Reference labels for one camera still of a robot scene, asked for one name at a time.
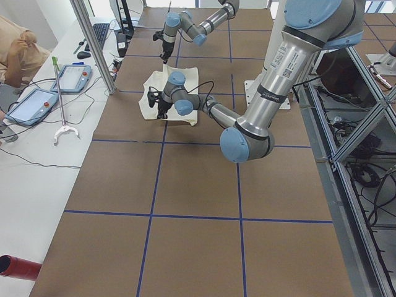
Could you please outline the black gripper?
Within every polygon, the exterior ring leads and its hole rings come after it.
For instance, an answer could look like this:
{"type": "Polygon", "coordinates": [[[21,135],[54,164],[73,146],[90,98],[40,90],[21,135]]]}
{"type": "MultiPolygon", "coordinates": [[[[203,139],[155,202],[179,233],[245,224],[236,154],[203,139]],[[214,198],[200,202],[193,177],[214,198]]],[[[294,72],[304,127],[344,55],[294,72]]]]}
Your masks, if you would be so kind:
{"type": "Polygon", "coordinates": [[[167,41],[164,41],[162,43],[162,48],[163,48],[163,51],[160,54],[160,57],[163,61],[167,61],[173,54],[174,43],[168,43],[167,41]]]}
{"type": "Polygon", "coordinates": [[[158,101],[158,114],[157,118],[158,119],[167,119],[168,115],[167,112],[171,108],[171,103],[168,103],[163,100],[158,101]]]}

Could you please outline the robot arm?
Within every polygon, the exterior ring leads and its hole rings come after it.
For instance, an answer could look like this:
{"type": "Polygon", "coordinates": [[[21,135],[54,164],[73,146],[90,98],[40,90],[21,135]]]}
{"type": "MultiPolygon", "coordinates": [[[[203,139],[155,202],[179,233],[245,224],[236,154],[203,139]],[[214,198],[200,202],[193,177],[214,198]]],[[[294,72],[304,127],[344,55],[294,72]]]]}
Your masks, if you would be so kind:
{"type": "Polygon", "coordinates": [[[282,42],[259,82],[243,115],[229,110],[213,97],[192,95],[185,76],[172,72],[150,107],[166,118],[170,108],[181,116],[195,110],[206,113],[222,126],[220,148],[232,162],[242,163],[267,156],[274,139],[269,126],[302,73],[309,58],[321,50],[337,50],[358,44],[363,36],[363,1],[287,1],[282,12],[282,42]]]}
{"type": "Polygon", "coordinates": [[[219,1],[219,3],[222,7],[199,25],[193,22],[192,15],[188,11],[167,13],[163,29],[153,35],[153,41],[162,41],[163,51],[160,57],[164,64],[168,63],[173,53],[179,30],[184,31],[193,43],[201,46],[207,40],[208,34],[223,22],[235,18],[239,9],[238,0],[219,1]]]}

